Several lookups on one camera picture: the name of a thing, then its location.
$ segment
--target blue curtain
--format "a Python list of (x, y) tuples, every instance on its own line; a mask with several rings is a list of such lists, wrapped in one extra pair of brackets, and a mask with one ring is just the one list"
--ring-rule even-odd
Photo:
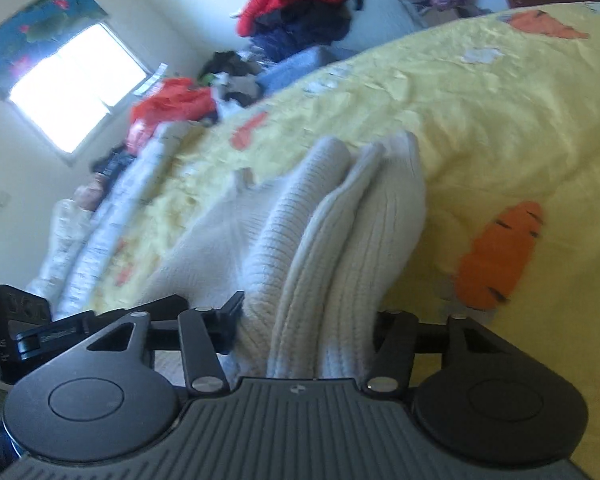
[(94, 0), (36, 0), (0, 25), (0, 98), (71, 38), (101, 22)]

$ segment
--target folded white sweater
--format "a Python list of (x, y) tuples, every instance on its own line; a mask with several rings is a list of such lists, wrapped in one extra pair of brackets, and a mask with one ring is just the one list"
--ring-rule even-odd
[[(361, 378), (372, 358), (379, 302), (424, 225), (417, 142), (398, 134), (357, 158), (320, 140), (287, 176), (254, 186), (235, 175), (151, 277), (141, 303), (170, 294), (221, 306), (245, 291), (235, 349), (239, 376)], [(179, 355), (156, 369), (182, 383)]]

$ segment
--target white blanket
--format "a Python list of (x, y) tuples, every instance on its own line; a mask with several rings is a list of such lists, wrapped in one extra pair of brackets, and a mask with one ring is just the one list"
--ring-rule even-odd
[[(245, 291), (228, 379), (355, 377), (373, 355), (374, 317), (424, 227), (416, 139), (398, 134), (357, 156), (320, 140), (287, 176), (259, 186), (248, 171), (180, 239), (140, 304), (179, 294), (221, 306)], [(156, 369), (182, 384), (179, 355)]]
[(48, 254), (39, 275), (27, 286), (27, 291), (49, 301), (54, 320), (84, 308), (126, 226), (151, 198), (190, 129), (188, 122), (161, 124), (95, 213), (81, 211), (71, 200), (56, 205)]

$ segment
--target gray pillow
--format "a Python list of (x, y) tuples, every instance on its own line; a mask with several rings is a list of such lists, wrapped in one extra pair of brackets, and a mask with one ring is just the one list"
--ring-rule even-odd
[(362, 10), (354, 10), (354, 0), (347, 2), (352, 16), (350, 30), (333, 46), (362, 52), (427, 28), (412, 0), (363, 1)]

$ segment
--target bed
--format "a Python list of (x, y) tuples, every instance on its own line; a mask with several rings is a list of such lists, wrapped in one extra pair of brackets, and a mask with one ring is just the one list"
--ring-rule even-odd
[[(357, 147), (409, 130), (426, 172), (427, 225), (384, 306), (440, 322), (441, 282), (472, 238), (504, 207), (541, 203), (546, 224), (533, 260), (490, 328), (583, 393), (589, 425), (573, 458), (600, 479), (600, 13), (584, 4), (541, 9), (590, 37), (526, 34), (494, 15), (452, 22), (318, 70), (215, 128), (192, 126), (86, 308), (134, 306), (232, 170), (251, 167), (263, 180), (324, 135)], [(497, 54), (467, 57), (475, 49)], [(251, 139), (236, 144), (257, 116), (264, 120)], [(419, 378), (435, 365), (416, 362)]]

